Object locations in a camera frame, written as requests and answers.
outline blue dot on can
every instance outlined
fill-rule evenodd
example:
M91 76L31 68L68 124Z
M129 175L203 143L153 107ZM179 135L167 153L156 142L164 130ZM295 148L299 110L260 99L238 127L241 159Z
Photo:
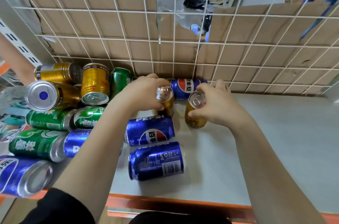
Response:
M39 97L41 100L46 100L48 98L48 93L45 91L40 92Z

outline white shelf surface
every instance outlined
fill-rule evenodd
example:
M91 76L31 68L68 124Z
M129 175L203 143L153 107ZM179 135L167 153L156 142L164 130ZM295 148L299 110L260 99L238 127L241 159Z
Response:
M339 213L339 105L325 98L235 94L256 119L269 143L303 192L320 212ZM194 130L184 122L185 102L176 102L175 120L187 169L181 175L144 182L130 180L124 145L111 193L250 205L231 132L212 123ZM138 116L151 116L139 112ZM62 170L67 160L56 168Z

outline hand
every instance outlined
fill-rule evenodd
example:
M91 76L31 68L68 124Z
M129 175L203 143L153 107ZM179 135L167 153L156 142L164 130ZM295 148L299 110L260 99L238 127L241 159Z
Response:
M197 90L205 92L206 105L203 108L190 111L190 117L203 118L226 126L230 129L241 127L253 120L251 115L232 97L231 89L224 81L217 80L215 87L207 83L198 85Z
M171 86L170 82L159 78L155 73L141 76L128 84L111 101L114 104L128 104L132 111L163 110L164 106L157 101L157 88Z

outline pepsi logo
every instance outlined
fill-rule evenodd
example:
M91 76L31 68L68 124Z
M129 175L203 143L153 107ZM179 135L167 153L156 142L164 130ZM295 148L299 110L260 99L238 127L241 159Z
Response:
M192 79L179 78L178 86L185 93L192 93L194 91L194 82Z
M141 141L144 141L146 138L149 144L167 141L166 135L161 132L159 129L151 128L147 129L139 139L139 145L142 145Z

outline white wire grid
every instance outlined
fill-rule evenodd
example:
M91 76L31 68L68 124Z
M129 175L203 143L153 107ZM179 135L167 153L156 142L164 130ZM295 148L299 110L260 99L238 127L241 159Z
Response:
M177 6L176 6L176 0L174 0L174 11L173 12L161 12L161 14L174 14L174 35L173 35L173 41L161 41L162 43L173 43L173 61L172 62L168 62L168 61L155 61L153 60L152 58L152 49L151 49L151 43L152 42L156 42L158 43L159 40L154 40L154 39L150 39L150 29L149 29L149 26L148 26L148 18L147 18L147 15L148 14L159 14L159 12L153 12L153 11L147 11L146 9L146 0L143 0L143 3L144 3L144 11L127 11L127 10L119 10L118 9L118 6L117 6L117 1L116 0L113 0L114 1L114 5L115 5L115 8L116 10L95 10L95 9L90 9L89 6L88 6L88 2L87 0L84 0L85 4L86 4L86 7L87 9L78 9L78 8L63 8L61 3L59 2L59 0L57 0L57 3L58 3L58 6L59 8L38 8L34 2L32 0L30 0L33 7L19 7L19 6L14 6L14 5L11 5L11 7L16 11L16 9L28 9L28 10L36 10L37 12L40 13L40 11L62 11L68 22L70 23L76 37L73 37L73 36L61 36L61 35L56 35L56 33L53 31L53 29L51 28L51 26L48 24L47 20L43 17L42 14L40 14L40 16L44 19L44 21L46 22L46 24L49 26L49 28L52 30L53 32L53 35L42 35L42 34L35 34L36 37L50 37L50 38L56 38L58 40L58 42L62 45L61 41L60 41L60 38L71 38L71 39L78 39L82 45L82 47L84 48L88 58L86 57L74 57L74 56L70 56L69 52L66 50L65 46L62 45L63 49L65 50L67 56L59 56L59 55L52 55L52 57L55 59L55 58L69 58L71 60L73 59L89 59L91 62L93 62L93 60L108 60L110 61L110 63L112 64L112 67L114 67L113 65L113 62L114 61L126 61L125 59L111 59L110 56L109 56L109 53L108 53L108 50L105 46L105 43L104 43L104 40L123 40L125 41L125 44L126 44L126 48L127 48L127 52L128 52L128 55L129 55L129 61L131 63L131 66L133 68L133 74L134 76L136 75L136 72L135 72L135 68L134 68L134 65L133 63L136 63L136 62L141 62L141 63L151 63L152 64L152 72L154 73L154 63L167 63L167 64L172 64L173 65L173 75L172 75L172 78L174 78L174 66L175 64L185 64L185 65L193 65L194 68L193 68L193 74L192 74L192 78L194 77L194 74L195 74L195 69L197 66L199 65L205 65L205 66L214 66L214 71L213 71L213 75L212 75L212 79L209 80L209 82L213 82L214 81L214 76L215 76L215 73L217 71L217 68L219 66L225 66L225 67L236 67L236 71L235 71L235 74L233 75L232 79L231 80L225 80L225 82L229 83L229 85L231 86L232 84L247 84L247 87L245 89L245 92L248 91L250 85L267 85L267 88L265 89L265 91L263 93L266 93L268 91L268 89L272 86L272 85L275 85L275 86L288 86L284 91L283 93L286 93L291 87L293 86L299 86L299 87L304 87L305 90L303 91L303 94L307 94L307 91L311 88L311 87L320 87L320 88L324 88L322 89L322 92L321 94L325 93L328 89L330 89L332 86L331 85L317 85L316 83L322 79L324 76L326 76L329 72L333 71L333 70L339 70L339 62L334 66L334 67L331 67L331 68L326 68L326 67L313 67L313 65L330 49L334 49L334 48L339 48L339 46L336 46L336 43L339 41L339 38L331 45L331 46L316 46L316 45L308 45L307 43L311 40L311 38L318 32L318 30L320 30L320 28L324 25L324 23L326 21L328 21L329 19L339 19L339 17L337 16L332 16L332 13L335 12L335 10L338 8L338 6L335 8L334 11L332 11L332 13L329 15L329 16L324 16L324 17L320 17L320 16L299 16L299 13L301 12L301 10L304 8L304 6L306 5L306 3L303 3L303 5L301 6L301 8L298 10L298 12L295 14L295 15L273 15L273 14L269 14L273 4L275 3L276 0L273 0L273 2L270 4L268 10L266 11L265 14L238 14L237 11L238 11L238 8L240 7L240 3L242 0L238 0L238 3L236 5L236 9L235 9L235 13L234 14L218 14L218 13L208 13L209 15L212 15L212 16L218 16L218 15L222 15L222 16L231 16L232 19L231 19L231 24L230 24L230 28L228 30L228 33L227 33L227 36L226 36L226 39L225 39L225 42L202 42L201 41L201 36L199 36L199 40L197 42L193 42L193 41L177 41L176 40L176 37L175 37L175 32L176 32L176 21L175 21L175 18L176 18L176 14L177 14ZM202 19L205 18L206 16L206 9L207 9L207 0L206 0L206 4L205 4L205 10L203 12L203 14L201 13L195 13L195 12L180 12L181 15L201 15L202 16ZM83 11L83 12L89 12L90 16L91 16L91 19L95 25L95 28L96 28L96 31L98 33L98 36L99 37L84 37L84 36L81 36L79 35L77 32L76 32L76 29L74 28L74 26L72 25L72 22L70 21L68 15L66 14L67 11ZM102 37L100 35L100 32L99 32L99 29L96 25L96 22L94 20L94 17L92 15L93 12L116 12L118 13L118 18L119 18L119 22L120 22L120 26L121 26L121 30L122 30L122 33L123 33L123 38L106 38L106 37ZM129 38L126 38L126 32L124 30L124 27L123 27L123 24L122 24L122 20L121 20L121 13L144 13L145 14L145 17L146 17L146 25L147 25L147 35L148 35L148 40L146 39L129 39ZM252 42L240 42L240 43L237 43L237 42L227 42L227 39L229 37L229 34L231 32L231 29L232 29L232 25L234 23L234 19L236 16L253 16L253 17L262 17L262 21L261 21L261 24L259 26L259 29L257 30L255 36L254 36L254 39L252 40ZM290 23L290 25L288 26L288 28L286 29L286 31L283 33L283 35L281 36L281 38L278 40L277 43L275 44L272 44L272 43L255 43L255 38L257 37L264 21L266 18L270 18L270 17L283 17L283 18L293 18L292 22ZM295 19L297 18L313 18L313 19L318 19L318 18L323 18L324 21L318 25L316 27L316 31L315 33L313 33L313 35L303 44L303 45L295 45L295 44L291 44L291 45L287 45L287 44L280 44L280 41L283 39L284 35L287 33L288 29L291 27L292 23L294 22ZM105 58L93 58L89 55L89 53L87 52L86 50L86 47L84 46L84 44L82 43L82 39L99 39L101 40L103 46L104 46L104 49L107 53L107 56L108 56L108 59L105 59ZM132 59L132 56L131 56L131 52L130 52L130 48L127 44L128 41L132 41L132 42L148 42L149 43L149 47L150 47L150 61L149 60L134 60ZM194 63L179 63L179 62L175 62L175 44L176 43L189 43L189 44L197 44L197 54L195 56L195 62ZM218 61L216 64L212 64L212 63L197 63L197 59L198 59L198 53L199 53L199 49L200 49L200 46L202 44L211 44L211 45L222 45L222 50L221 50L221 53L220 55L218 56ZM224 48L226 45L239 45L239 46L249 46L246 53L244 54L244 56L242 57L241 61L240 61L240 64L220 64L220 59L222 57L222 53L224 51ZM268 47L272 47L273 46L273 50L270 52L270 54L268 55L268 57L265 59L265 61L263 62L263 64L259 65L259 66L252 66L252 65L245 65L243 64L244 63L244 60L250 50L250 48L252 46L268 46ZM291 48L299 48L299 51L294 55L294 57L291 59L291 61L284 67L278 67L278 66L265 66L265 63L267 62L267 60L269 59L269 57L272 55L273 51L277 48L277 47L291 47ZM318 49L326 49L316 60L315 62L312 63L311 66L309 67L291 67L290 66L290 63L293 61L293 59L299 54L299 52L303 49L303 48L318 48ZM255 73L255 75L252 77L251 81L250 82L239 82L239 81L235 81L235 78L238 74L238 71L240 69L240 67L254 67L254 68L257 68L257 72ZM273 79L272 82L270 83L262 83L262 82L254 82L256 76L259 74L259 72L262 70L262 69L278 69L280 72L279 74ZM305 70L305 72L302 73L301 76L303 76L308 70L324 70L326 71L324 75L322 75L319 79L317 79L312 85L306 85L306 84L297 84L297 81L301 78L301 76L299 76L292 84L279 84L279 83L275 83L275 81L278 79L278 77L281 75L281 73L283 73L284 70Z

